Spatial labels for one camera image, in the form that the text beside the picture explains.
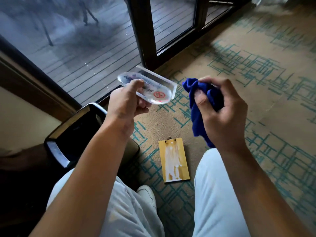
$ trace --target beige carpet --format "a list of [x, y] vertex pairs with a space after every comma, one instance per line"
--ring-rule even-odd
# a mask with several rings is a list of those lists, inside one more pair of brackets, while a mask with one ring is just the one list
[[[157, 70], [179, 84], [176, 98], [135, 120], [141, 155], [125, 174], [153, 188], [166, 236], [191, 236], [194, 228], [193, 180], [207, 145], [193, 137], [181, 83], [205, 75], [232, 80], [249, 106], [248, 147], [316, 233], [316, 12], [312, 5], [248, 7]], [[163, 182], [158, 141], [169, 137], [183, 138], [190, 181]]]

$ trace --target white curtain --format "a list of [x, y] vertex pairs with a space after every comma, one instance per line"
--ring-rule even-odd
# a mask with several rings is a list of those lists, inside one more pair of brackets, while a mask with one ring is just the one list
[[288, 0], [251, 0], [252, 3], [259, 5], [285, 4]]

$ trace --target person's left arm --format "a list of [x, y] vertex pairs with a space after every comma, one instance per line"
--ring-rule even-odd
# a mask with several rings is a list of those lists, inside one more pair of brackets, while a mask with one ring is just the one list
[[134, 130], [134, 116], [147, 113], [150, 107], [136, 96], [143, 85], [143, 81], [133, 80], [112, 92], [104, 123], [31, 237], [100, 234], [116, 174]]

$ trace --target no smoking symbol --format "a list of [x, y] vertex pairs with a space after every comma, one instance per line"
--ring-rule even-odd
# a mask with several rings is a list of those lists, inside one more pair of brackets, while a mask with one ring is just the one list
[[162, 99], [162, 98], [165, 98], [166, 95], [161, 91], [156, 91], [156, 92], [154, 92], [154, 96], [156, 98]]

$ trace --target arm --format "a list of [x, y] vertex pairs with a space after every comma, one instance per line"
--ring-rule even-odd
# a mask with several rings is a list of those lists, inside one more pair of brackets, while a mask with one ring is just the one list
[[99, 236], [133, 118], [150, 106], [136, 97], [143, 85], [136, 80], [112, 92], [104, 123], [30, 236]]
[[217, 147], [251, 236], [311, 236], [246, 146], [247, 104], [228, 79], [204, 77], [220, 87], [224, 108], [215, 112], [207, 96], [195, 92], [204, 127]]

